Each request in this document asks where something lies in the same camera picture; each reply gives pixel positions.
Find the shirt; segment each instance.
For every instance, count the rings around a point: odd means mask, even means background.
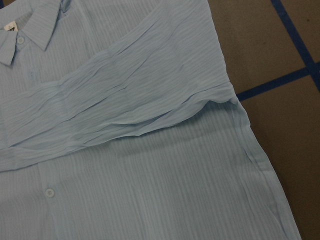
[[[0,10],[1,239],[300,239],[206,0]]]

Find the white button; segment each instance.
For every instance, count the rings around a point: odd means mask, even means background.
[[[25,39],[22,36],[20,36],[18,37],[17,42],[18,44],[23,44],[25,42]]]
[[[45,195],[48,197],[48,198],[52,198],[54,195],[55,195],[55,191],[52,189],[52,188],[47,188],[45,190]]]

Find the clothing label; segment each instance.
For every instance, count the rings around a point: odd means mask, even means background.
[[[18,32],[18,26],[17,26],[16,21],[12,21],[12,22],[8,23],[7,25],[5,25],[4,30]]]

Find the blue line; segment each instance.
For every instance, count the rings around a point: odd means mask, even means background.
[[[259,86],[256,86],[254,88],[251,88],[249,90],[243,91],[236,96],[238,97],[239,101],[243,101],[249,98],[252,98],[254,96],[257,96],[259,94],[262,94],[264,92],[270,91],[272,89],[275,89],[277,87],[280,87],[282,85],[288,84],[290,82],[293,82],[295,80],[298,80],[300,78],[306,77],[309,75],[309,70],[305,67],[298,71],[294,71],[292,73],[289,73],[285,76],[281,76],[277,79],[274,79],[272,81],[266,82],[264,84],[261,84]]]
[[[311,54],[309,53],[304,41],[300,37],[294,23],[290,19],[284,5],[281,0],[271,0],[272,5],[277,11],[279,17],[281,18],[282,23],[284,24],[287,32],[289,33],[296,49],[298,50],[306,68],[309,71],[316,87],[320,91],[320,71],[319,67],[316,65],[314,60],[312,59]]]

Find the brown surface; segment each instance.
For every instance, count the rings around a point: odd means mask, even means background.
[[[311,77],[242,102],[302,239],[320,239],[320,94]]]
[[[270,0],[209,0],[236,93],[305,65]]]
[[[237,93],[304,68],[270,0],[208,0]],[[4,0],[5,6],[13,2]],[[320,62],[320,1],[282,0]],[[320,94],[305,77],[242,102],[303,240],[320,236]]]
[[[313,60],[320,62],[320,1],[282,0],[282,2]]]

